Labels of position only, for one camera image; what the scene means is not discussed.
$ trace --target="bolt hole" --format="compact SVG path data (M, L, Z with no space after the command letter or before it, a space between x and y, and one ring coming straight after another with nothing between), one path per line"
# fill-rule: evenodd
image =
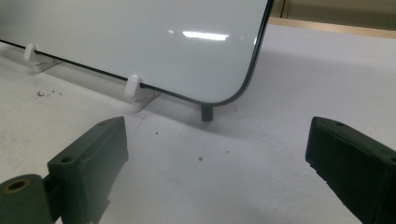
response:
M20 189L20 188L22 188L25 184L26 184L26 182L24 182L23 180L20 180L20 181L18 181L18 182L15 182L15 183L11 184L10 186L8 186L8 190Z
M61 160L61 162L70 162L71 160L73 160L72 157L65 157Z
M24 188L26 188L30 183L28 179L20 179L11 184L9 184L5 189L5 193L16 193Z

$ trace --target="white surface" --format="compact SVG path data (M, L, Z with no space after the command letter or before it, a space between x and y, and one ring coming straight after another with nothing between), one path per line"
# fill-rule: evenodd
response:
M212 122L164 94L133 114L117 80L66 63L32 76L2 47L0 181L46 175L92 125L122 115L130 160L103 224L359 223L305 162L309 125L336 119L396 148L396 41L272 25L265 40L247 92Z
M0 39L191 99L242 86L267 0L2 0Z

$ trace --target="black edge trim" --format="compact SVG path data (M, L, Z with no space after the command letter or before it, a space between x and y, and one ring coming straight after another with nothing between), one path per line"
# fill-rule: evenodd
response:
M248 84L250 83L251 78L253 77L253 73L254 73L254 70L256 68L257 59L259 58L259 55L260 55L260 49L262 48L262 40L264 39L265 28L267 26L267 22L268 22L268 19L270 17L270 14L271 14L271 9L273 7L273 4L274 4L274 0L268 0L267 6L266 6L265 11L264 11L264 15L262 17L262 24L260 25L260 30L259 30L259 33L257 34L256 46L254 47L254 50L253 50L253 54L252 54L252 57L251 57L250 65L249 65L249 68L247 70L247 75L245 77L245 80L242 83L241 88L239 88L239 90L233 96L228 98L227 100L224 100L224 101L221 101L221 102L217 102L217 103L205 103L205 102L201 102L201 101L197 101L197 100L191 99L191 98L186 97L186 96L179 95L179 94L171 92L171 91L166 91L166 90L163 90L163 89L160 89L160 88L157 88L157 87L153 87L153 86L150 86L150 85L147 85L147 84L144 84L144 83L140 83L140 87L141 88L148 88L148 89L151 89L151 90L154 90L154 91L160 91L160 92L163 92L165 94L172 95L172 96L175 96L175 97L180 98L182 100L189 101L189 102L192 102L192 103L195 103L195 104L198 104L198 105L209 105L209 106L227 105L228 103L236 100L238 97L240 97L245 92L245 90L248 87ZM21 49L25 49L24 46L13 44L13 43L8 42L8 41L0 40L0 42L12 45L14 47L18 47L18 48L21 48ZM124 80L124 81L128 80L127 77L120 77L120 76L117 76L115 74L112 74L112 73L109 73L109 72L105 72L103 70L92 68L92 67L89 67L89 66L81 64L81 63L75 63L75 62L72 62L72 61L69 61L69 60L65 60L65 59L62 59L62 58L59 58L59 57L56 57L56 56L53 56L53 55L50 55L50 54L47 54L47 53L43 53L43 52L40 52L40 51L36 51L36 53L37 54L42 54L42 55L45 55L45 56L48 56L48 57L51 57L51 58L66 62L66 63L71 63L73 65L76 65L76 66L79 66L79 67L83 67L83 68L86 68L86 69L89 69L89 70L92 70L94 72L101 73L101 74L104 74L104 75L107 75L107 76L110 76L110 77L114 77L114 78L121 79L121 80Z

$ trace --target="whiteboard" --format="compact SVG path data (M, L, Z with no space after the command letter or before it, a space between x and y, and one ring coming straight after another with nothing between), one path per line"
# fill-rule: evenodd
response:
M0 40L198 104L246 88L273 0L2 0Z

